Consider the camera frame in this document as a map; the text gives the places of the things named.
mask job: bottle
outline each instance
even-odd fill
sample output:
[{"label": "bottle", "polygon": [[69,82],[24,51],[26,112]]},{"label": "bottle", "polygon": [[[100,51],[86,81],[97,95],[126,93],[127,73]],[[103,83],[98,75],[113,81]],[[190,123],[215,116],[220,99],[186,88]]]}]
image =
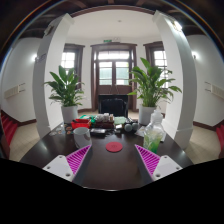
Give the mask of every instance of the bottle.
[{"label": "bottle", "polygon": [[144,131],[143,147],[155,154],[157,153],[160,140],[165,132],[161,125],[162,120],[163,115],[160,113],[160,110],[154,110],[154,113],[151,115],[151,121]]}]

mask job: white column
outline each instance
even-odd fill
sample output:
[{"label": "white column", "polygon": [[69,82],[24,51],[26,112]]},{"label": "white column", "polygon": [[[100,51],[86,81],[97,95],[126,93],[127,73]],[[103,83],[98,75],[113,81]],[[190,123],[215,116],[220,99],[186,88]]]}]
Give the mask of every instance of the white column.
[{"label": "white column", "polygon": [[43,37],[37,52],[39,61],[34,66],[33,101],[40,138],[63,121],[61,105],[52,103],[52,100],[48,99],[51,95],[51,87],[43,83],[53,81],[50,72],[59,74],[58,66],[61,64],[66,34],[73,23],[73,19],[67,13],[53,20],[49,24],[53,29]]},{"label": "white column", "polygon": [[182,94],[173,92],[174,100],[167,104],[166,117],[162,124],[177,144],[186,149],[193,131],[197,98],[195,64],[184,33],[176,30],[172,24],[175,19],[156,11],[153,21],[160,31],[168,69],[173,72],[169,78],[176,79],[169,86],[174,85],[182,90]]}]

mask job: mug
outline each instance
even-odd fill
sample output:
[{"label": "mug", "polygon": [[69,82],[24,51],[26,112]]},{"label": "mug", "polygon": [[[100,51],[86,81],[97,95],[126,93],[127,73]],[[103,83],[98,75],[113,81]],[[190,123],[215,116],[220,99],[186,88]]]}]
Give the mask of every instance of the mug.
[{"label": "mug", "polygon": [[75,145],[78,149],[87,145],[92,145],[88,128],[84,127],[76,128],[73,131],[73,133],[74,133]]}]

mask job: doorway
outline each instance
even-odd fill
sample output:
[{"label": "doorway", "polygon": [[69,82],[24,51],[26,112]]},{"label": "doorway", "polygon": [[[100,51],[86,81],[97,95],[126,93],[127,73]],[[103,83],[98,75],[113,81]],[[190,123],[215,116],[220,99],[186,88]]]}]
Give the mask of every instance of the doorway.
[{"label": "doorway", "polygon": [[[92,105],[98,108],[98,95],[127,95],[135,88],[131,69],[136,66],[136,44],[107,43],[92,49]],[[128,96],[128,108],[135,111],[136,96]]]}]

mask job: red round coaster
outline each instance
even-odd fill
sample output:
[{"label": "red round coaster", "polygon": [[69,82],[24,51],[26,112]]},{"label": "red round coaster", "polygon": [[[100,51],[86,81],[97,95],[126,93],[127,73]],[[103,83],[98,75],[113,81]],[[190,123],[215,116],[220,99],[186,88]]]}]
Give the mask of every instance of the red round coaster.
[{"label": "red round coaster", "polygon": [[119,142],[109,142],[106,144],[106,149],[109,152],[119,152],[122,149],[122,144]]}]

